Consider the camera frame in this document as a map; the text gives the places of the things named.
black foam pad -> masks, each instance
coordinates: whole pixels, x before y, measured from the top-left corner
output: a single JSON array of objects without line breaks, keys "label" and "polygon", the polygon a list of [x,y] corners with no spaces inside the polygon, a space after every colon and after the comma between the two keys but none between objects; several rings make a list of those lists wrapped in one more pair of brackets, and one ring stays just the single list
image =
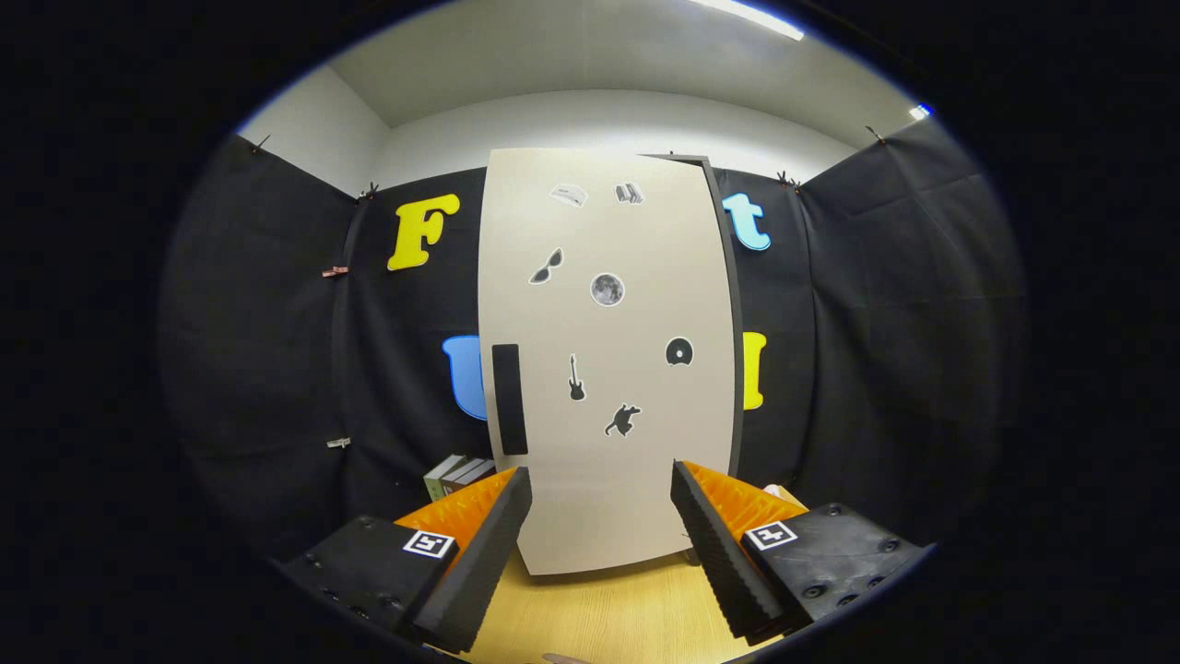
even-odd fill
[{"label": "black foam pad", "polygon": [[673,464],[671,502],[733,636],[746,637],[753,644],[788,629],[781,625],[787,614],[772,587],[742,554],[691,472],[680,461]]},{"label": "black foam pad", "polygon": [[414,618],[422,640],[448,652],[471,650],[530,507],[529,469],[518,467],[467,551]]}]

ceiling light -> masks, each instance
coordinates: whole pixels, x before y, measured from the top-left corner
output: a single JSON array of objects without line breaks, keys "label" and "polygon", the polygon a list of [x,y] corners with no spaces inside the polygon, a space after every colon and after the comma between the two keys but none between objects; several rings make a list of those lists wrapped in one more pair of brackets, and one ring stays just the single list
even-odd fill
[{"label": "ceiling light", "polygon": [[781,21],[769,14],[759,12],[747,7],[746,5],[740,5],[733,0],[689,0],[696,2],[697,5],[704,5],[706,7],[713,7],[714,9],[721,9],[722,12],[728,12],[735,17],[741,17],[748,21],[754,21],[762,27],[768,27],[779,34],[785,34],[795,41],[804,38],[804,32],[798,27]]}]

book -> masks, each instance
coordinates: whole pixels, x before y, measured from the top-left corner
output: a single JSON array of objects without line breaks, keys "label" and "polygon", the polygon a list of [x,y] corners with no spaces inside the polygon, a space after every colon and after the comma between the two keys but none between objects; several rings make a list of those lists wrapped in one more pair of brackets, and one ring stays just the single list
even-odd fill
[{"label": "book", "polygon": [[466,459],[463,460],[463,464],[453,467],[451,469],[451,472],[448,472],[445,475],[442,475],[442,478],[439,479],[439,485],[442,486],[442,494],[444,495],[450,494],[451,491],[453,491],[454,481],[455,480],[458,480],[459,478],[463,478],[464,475],[466,475],[467,473],[470,473],[472,469],[474,469],[477,466],[479,466],[483,462],[484,462],[483,459],[466,458]]},{"label": "book", "polygon": [[489,468],[494,467],[494,461],[487,459],[473,459],[440,480],[439,484],[442,485],[442,493],[450,495],[471,485],[477,478],[483,478],[487,473]]},{"label": "book", "polygon": [[466,461],[466,455],[452,454],[446,458],[442,464],[439,464],[430,473],[422,476],[422,480],[426,482],[426,491],[431,494],[431,502],[434,502],[446,495],[439,480],[441,480],[444,475],[453,471],[457,466],[464,465]]},{"label": "book", "polygon": [[487,460],[484,464],[480,464],[479,466],[473,468],[470,473],[467,473],[463,478],[455,480],[454,484],[459,485],[460,487],[470,487],[471,485],[474,485],[476,482],[483,480],[484,478],[491,478],[492,475],[496,475],[496,462],[492,460]]}]

blue letter u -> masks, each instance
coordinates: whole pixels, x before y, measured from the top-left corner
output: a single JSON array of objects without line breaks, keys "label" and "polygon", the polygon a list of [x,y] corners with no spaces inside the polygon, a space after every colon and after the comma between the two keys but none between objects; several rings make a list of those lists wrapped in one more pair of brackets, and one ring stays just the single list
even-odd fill
[{"label": "blue letter u", "polygon": [[479,366],[479,337],[466,335],[442,342],[442,353],[451,359],[451,389],[454,403],[476,420],[487,420],[484,403],[484,369]]}]

yellow letter f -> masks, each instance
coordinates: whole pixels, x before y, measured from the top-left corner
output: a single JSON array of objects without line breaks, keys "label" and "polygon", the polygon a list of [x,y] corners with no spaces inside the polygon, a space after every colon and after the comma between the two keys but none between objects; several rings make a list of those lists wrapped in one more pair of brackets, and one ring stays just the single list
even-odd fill
[{"label": "yellow letter f", "polygon": [[[428,244],[438,242],[442,236],[442,213],[457,211],[459,211],[459,197],[454,193],[406,203],[394,210],[400,223],[398,241],[393,246],[393,255],[389,256],[389,269],[426,264],[426,258],[431,255],[422,250],[422,237]],[[430,218],[426,217],[426,212],[431,212]]]}]

